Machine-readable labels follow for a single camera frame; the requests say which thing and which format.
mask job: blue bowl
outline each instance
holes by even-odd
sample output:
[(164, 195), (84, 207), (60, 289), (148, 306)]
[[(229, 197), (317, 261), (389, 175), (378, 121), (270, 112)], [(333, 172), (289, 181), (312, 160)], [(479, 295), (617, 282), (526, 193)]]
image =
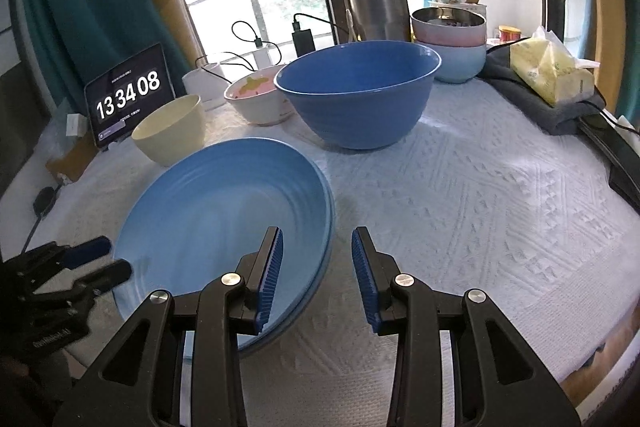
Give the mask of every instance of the blue bowl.
[(417, 42), (421, 46), (432, 49), (442, 59), (442, 65), (435, 74), (435, 79), (446, 84), (463, 84), (476, 76), (484, 68), (486, 61), (486, 45), (473, 48), (455, 48), (453, 46), (435, 46)]
[(351, 42), (298, 58), (274, 83), (326, 142), (377, 149), (414, 128), (440, 63), (410, 42)]

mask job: blue gripper pad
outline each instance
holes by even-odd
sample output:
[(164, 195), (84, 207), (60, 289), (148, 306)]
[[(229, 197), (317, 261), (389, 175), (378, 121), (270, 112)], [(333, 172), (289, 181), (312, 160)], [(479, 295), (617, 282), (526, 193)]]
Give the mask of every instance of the blue gripper pad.
[(378, 307), (378, 290), (369, 267), (369, 260), (364, 252), (362, 241), (357, 230), (351, 233), (351, 256), (360, 286), (360, 295), (364, 306), (364, 314), (374, 333), (378, 333), (382, 320)]
[(276, 239), (273, 241), (273, 246), (269, 252), (269, 260), (264, 268), (264, 276), (262, 277), (262, 281), (260, 281), (260, 289), (258, 289), (258, 307), (255, 318), (258, 332), (262, 331), (262, 327), (269, 322), (273, 296), (276, 293), (280, 265), (282, 264), (282, 253), (282, 230), (278, 230)]
[(101, 235), (91, 241), (77, 245), (66, 250), (62, 265), (69, 270), (74, 270), (83, 264), (90, 263), (98, 257), (103, 257), (111, 251), (111, 241)]

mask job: table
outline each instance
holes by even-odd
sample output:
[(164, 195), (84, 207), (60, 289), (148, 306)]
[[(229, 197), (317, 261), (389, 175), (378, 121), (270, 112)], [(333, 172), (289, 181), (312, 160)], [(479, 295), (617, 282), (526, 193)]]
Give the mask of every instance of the table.
[[(207, 113), (207, 144), (243, 136), (281, 139), (315, 161), (337, 210), (316, 295), (288, 330), (241, 360), (250, 425), (385, 424), (396, 340), (365, 322), (350, 253), (358, 225), (434, 289), (484, 289), (558, 380), (638, 300), (640, 217), (608, 187), (606, 163), (579, 137), (547, 136), (484, 82), (435, 84), (414, 130), (375, 152), (328, 146), (297, 116), (262, 128), (228, 105)], [(61, 190), (31, 245), (115, 240), (163, 171), (130, 139), (101, 153)], [(46, 289), (68, 287), (100, 263), (61, 273)], [(112, 296), (102, 296), (92, 334), (69, 351), (90, 363), (121, 323)], [(443, 353), (443, 425), (452, 425), (445, 335)]]

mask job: light blue bowl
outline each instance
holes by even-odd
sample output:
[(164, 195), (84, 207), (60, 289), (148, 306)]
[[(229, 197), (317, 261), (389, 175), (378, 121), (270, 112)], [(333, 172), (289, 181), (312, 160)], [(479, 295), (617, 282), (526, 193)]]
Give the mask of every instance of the light blue bowl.
[(442, 65), (435, 74), (435, 79), (446, 84), (463, 84), (482, 71), (486, 61), (486, 45), (472, 48), (455, 48), (453, 46), (436, 46), (417, 42), (427, 49), (432, 49), (442, 59)]
[[(123, 319), (156, 289), (200, 291), (257, 251), (267, 227), (280, 227), (284, 255), (271, 317), (240, 349), (281, 333), (311, 298), (329, 260), (334, 200), (318, 167), (289, 145), (242, 138), (206, 147), (162, 174), (129, 213), (114, 259), (131, 263), (113, 289)], [(186, 339), (191, 357), (193, 334)]]
[(298, 58), (274, 83), (326, 142), (377, 149), (412, 130), (439, 67), (437, 53), (411, 42), (351, 42)]

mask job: stainless steel container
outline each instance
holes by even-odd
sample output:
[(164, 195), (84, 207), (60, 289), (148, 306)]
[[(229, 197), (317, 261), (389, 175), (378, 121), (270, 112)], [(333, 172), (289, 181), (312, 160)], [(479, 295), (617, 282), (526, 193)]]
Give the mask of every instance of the stainless steel container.
[(353, 40), (411, 42), (407, 0), (344, 0)]

